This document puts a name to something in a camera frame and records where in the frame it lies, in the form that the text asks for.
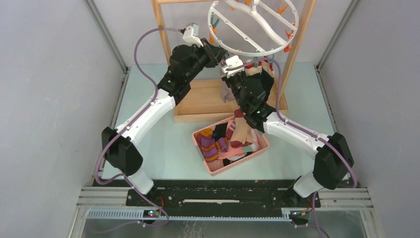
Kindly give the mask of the navy santa sock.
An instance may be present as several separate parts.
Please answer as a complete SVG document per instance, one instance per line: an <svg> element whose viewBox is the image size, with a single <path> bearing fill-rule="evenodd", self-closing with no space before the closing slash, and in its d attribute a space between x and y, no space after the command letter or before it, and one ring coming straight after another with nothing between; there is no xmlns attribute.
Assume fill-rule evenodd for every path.
<svg viewBox="0 0 420 238"><path fill-rule="evenodd" d="M245 73L247 76L253 76L256 74L260 74L262 71L262 63L256 62L250 65L245 66Z"/></svg>
<svg viewBox="0 0 420 238"><path fill-rule="evenodd" d="M265 93L266 93L265 100L267 101L270 96L270 92L273 87L273 84L274 84L275 73L273 71L272 64L269 63L267 60L263 60L261 61L261 63L262 63L261 83L262 83L263 89L265 90Z"/></svg>

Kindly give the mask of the grey sock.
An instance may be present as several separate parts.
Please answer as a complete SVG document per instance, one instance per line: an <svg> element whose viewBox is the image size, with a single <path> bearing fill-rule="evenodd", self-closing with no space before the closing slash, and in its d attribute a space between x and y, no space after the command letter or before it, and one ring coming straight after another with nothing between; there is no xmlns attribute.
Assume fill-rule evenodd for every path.
<svg viewBox="0 0 420 238"><path fill-rule="evenodd" d="M223 103L231 102L235 100L232 90L227 86L226 82L222 81L220 97Z"/></svg>

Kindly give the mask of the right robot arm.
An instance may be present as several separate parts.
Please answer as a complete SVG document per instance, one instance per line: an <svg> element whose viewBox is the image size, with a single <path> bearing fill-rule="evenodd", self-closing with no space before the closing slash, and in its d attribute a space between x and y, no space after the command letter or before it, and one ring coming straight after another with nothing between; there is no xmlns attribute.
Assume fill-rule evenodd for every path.
<svg viewBox="0 0 420 238"><path fill-rule="evenodd" d="M313 170L298 177L288 188L289 203L301 207L316 191L345 186L346 175L352 180L347 186L355 188L358 182L352 169L354 160L345 137L338 132L326 135L310 130L270 106L262 84L270 77L266 72L247 76L242 71L225 73L221 79L232 90L239 111L251 128L287 140L314 160Z"/></svg>

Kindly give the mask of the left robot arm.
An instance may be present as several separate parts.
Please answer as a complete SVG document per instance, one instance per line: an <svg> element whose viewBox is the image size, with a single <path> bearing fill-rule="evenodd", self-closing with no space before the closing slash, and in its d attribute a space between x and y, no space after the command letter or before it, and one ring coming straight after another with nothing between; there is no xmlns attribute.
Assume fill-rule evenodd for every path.
<svg viewBox="0 0 420 238"><path fill-rule="evenodd" d="M117 128L102 131L103 151L106 159L120 171L128 184L137 190L137 199L144 206L152 206L157 194L154 182L143 167L143 157L137 144L166 113L178 105L191 90L191 81L204 69L214 68L225 58L227 51L213 46L205 38L202 46L179 45L172 50L167 72L155 84L155 92L148 102Z"/></svg>

